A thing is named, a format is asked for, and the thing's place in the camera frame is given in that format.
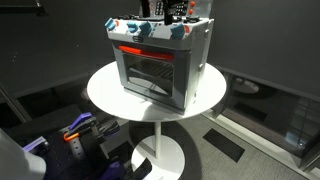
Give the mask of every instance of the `oven door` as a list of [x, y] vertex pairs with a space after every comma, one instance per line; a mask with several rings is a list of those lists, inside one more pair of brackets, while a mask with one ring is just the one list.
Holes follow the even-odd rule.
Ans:
[[173, 64], [158, 58], [123, 53], [128, 83], [172, 97]]

